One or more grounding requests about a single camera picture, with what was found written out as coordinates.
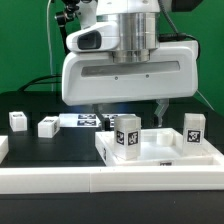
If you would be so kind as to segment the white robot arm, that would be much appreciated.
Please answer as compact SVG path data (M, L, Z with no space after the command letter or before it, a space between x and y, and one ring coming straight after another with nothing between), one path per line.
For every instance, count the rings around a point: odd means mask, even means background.
M198 89L200 44L177 30L159 32L159 15L190 12L203 0L94 0L79 3L81 29L66 38L62 99L91 104L104 130L102 103L155 100L154 123L162 124L171 98Z

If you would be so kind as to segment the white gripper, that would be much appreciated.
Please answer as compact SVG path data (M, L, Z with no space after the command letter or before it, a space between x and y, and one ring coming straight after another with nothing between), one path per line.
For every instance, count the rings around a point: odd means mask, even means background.
M101 130L110 131L101 103L156 100L154 125L161 127L169 100L198 89L196 41L162 42L155 48L122 50L129 38L115 22L98 22L66 39L70 53L62 69L62 99L68 105L94 104Z

